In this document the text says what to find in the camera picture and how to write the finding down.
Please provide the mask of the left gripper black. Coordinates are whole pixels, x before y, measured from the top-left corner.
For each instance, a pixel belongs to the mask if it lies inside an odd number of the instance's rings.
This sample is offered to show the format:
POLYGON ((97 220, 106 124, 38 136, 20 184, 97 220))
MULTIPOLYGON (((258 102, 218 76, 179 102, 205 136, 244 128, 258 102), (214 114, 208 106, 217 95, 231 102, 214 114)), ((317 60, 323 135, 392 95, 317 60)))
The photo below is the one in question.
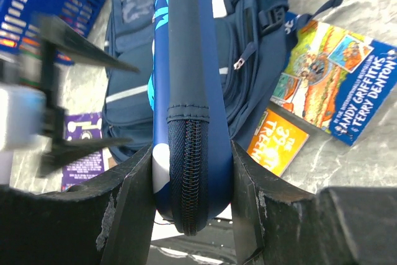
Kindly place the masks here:
POLYGON ((50 151, 44 152, 38 167, 38 176, 46 177, 104 148, 123 146, 133 141, 132 138, 63 139, 65 110, 58 105, 60 70, 55 65, 57 53, 61 52, 74 62, 90 66, 134 73, 138 73, 140 69, 110 56, 57 16, 39 15, 38 21, 42 60, 40 90, 46 97, 43 132, 52 139, 50 151))

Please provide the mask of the blue monster pencil case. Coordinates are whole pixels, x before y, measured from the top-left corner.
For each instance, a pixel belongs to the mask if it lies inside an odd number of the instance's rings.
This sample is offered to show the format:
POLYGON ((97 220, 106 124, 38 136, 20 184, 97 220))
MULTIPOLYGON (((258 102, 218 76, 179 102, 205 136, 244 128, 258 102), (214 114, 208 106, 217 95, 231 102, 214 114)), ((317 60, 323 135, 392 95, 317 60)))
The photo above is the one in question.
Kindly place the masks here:
POLYGON ((153 192, 158 212, 194 236, 233 196, 233 157, 212 0, 155 0, 153 192))

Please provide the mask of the navy blue student backpack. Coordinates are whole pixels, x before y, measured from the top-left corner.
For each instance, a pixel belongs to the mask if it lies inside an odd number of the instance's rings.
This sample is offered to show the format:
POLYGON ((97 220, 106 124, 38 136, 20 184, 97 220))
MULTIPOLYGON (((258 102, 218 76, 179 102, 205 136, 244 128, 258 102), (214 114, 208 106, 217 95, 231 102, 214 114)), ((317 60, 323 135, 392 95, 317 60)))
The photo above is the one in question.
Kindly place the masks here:
POLYGON ((106 52, 142 68, 108 70, 102 133, 117 162, 149 143, 180 146, 170 125, 207 126, 201 156, 231 162, 230 140, 248 146, 291 45, 282 35, 288 0, 113 0, 106 52))

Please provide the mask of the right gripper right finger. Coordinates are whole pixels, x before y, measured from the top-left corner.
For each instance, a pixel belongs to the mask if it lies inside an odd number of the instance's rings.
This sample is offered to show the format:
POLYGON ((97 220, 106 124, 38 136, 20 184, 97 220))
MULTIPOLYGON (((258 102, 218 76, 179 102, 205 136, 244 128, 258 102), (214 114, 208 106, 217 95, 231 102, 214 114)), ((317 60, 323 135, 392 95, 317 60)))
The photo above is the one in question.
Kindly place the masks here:
POLYGON ((396 189, 291 185, 232 145, 239 264, 395 264, 396 189))

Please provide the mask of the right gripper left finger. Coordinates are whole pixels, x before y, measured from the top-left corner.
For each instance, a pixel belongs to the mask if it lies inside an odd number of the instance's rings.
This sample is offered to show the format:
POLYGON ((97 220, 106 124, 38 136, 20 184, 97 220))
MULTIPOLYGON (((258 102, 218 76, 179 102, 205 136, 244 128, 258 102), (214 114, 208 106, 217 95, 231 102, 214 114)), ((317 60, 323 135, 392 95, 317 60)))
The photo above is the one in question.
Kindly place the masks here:
POLYGON ((64 192, 1 186, 2 264, 145 264, 155 206, 152 148, 64 192))

